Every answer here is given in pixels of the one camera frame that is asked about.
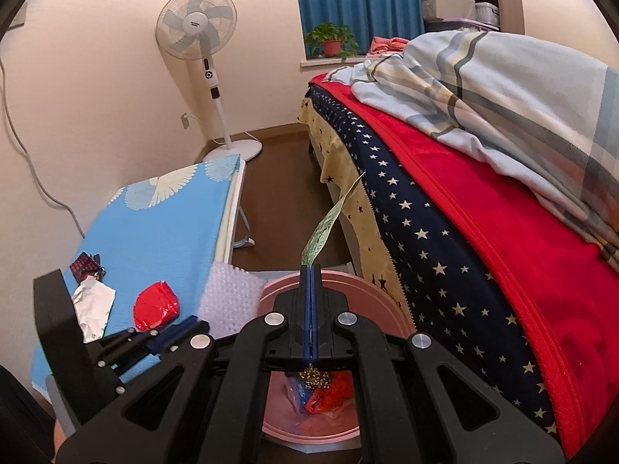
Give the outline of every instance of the metal screw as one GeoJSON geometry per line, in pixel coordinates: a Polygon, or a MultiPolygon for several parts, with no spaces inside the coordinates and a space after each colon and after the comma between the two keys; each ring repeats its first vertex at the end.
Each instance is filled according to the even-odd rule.
{"type": "Polygon", "coordinates": [[[344,326],[352,326],[357,322],[357,316],[352,312],[343,312],[337,316],[337,322],[339,322],[339,324],[343,324],[344,326]]]}
{"type": "Polygon", "coordinates": [[[284,322],[284,315],[279,312],[272,312],[264,316],[264,322],[269,326],[279,326],[284,322]]]}
{"type": "Polygon", "coordinates": [[[432,345],[432,339],[425,333],[417,333],[410,340],[418,349],[427,349],[432,345]]]}
{"type": "Polygon", "coordinates": [[[190,344],[194,349],[206,349],[210,345],[210,337],[207,334],[196,334],[191,338],[190,344]]]}

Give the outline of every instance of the red blanket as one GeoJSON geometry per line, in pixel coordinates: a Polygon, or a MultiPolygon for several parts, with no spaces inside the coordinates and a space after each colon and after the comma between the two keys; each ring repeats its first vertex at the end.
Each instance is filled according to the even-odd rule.
{"type": "Polygon", "coordinates": [[[518,181],[322,77],[312,82],[376,132],[490,268],[527,334],[571,457],[619,390],[619,276],[518,181]]]}

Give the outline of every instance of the storage box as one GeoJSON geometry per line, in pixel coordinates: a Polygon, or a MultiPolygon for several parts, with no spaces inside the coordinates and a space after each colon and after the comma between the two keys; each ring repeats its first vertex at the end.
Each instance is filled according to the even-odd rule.
{"type": "Polygon", "coordinates": [[[475,19],[474,0],[422,0],[424,19],[475,19]]]}
{"type": "Polygon", "coordinates": [[[496,26],[490,26],[484,22],[477,22],[471,19],[440,19],[426,20],[425,29],[428,33],[440,31],[499,31],[496,26]]]}
{"type": "Polygon", "coordinates": [[[476,3],[475,13],[478,21],[490,24],[490,26],[498,27],[501,23],[499,19],[499,8],[496,5],[492,5],[492,3],[476,3]]]}

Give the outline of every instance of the fan blade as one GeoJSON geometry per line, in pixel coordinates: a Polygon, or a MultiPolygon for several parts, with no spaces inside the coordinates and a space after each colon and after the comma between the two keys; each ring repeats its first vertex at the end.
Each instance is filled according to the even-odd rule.
{"type": "Polygon", "coordinates": [[[216,17],[223,17],[225,19],[231,19],[233,16],[232,9],[227,5],[219,5],[217,7],[211,7],[204,11],[206,17],[214,19],[216,17]]]}
{"type": "Polygon", "coordinates": [[[165,15],[163,15],[163,24],[178,31],[183,30],[183,20],[170,9],[166,10],[165,15]]]}
{"type": "Polygon", "coordinates": [[[202,57],[211,55],[212,51],[219,45],[219,33],[215,26],[210,22],[206,27],[206,31],[200,35],[200,50],[202,51],[202,57]]]}
{"type": "Polygon", "coordinates": [[[189,2],[187,3],[187,13],[190,14],[192,12],[201,12],[200,4],[203,1],[204,0],[189,0],[189,2]]]}
{"type": "Polygon", "coordinates": [[[183,52],[187,47],[189,47],[194,41],[196,41],[195,36],[185,35],[178,42],[174,42],[169,46],[170,49],[174,49],[177,52],[183,52]]]}

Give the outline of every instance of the fan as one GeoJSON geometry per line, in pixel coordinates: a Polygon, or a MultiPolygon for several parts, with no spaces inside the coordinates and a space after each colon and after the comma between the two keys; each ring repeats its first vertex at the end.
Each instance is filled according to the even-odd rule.
{"type": "Polygon", "coordinates": [[[204,78],[215,101],[225,141],[220,148],[209,152],[205,160],[239,153],[248,161],[262,150],[262,143],[256,140],[233,142],[225,125],[212,55],[224,48],[235,28],[236,9],[232,0],[170,0],[157,20],[155,36],[163,50],[179,59],[202,60],[204,78]]]}

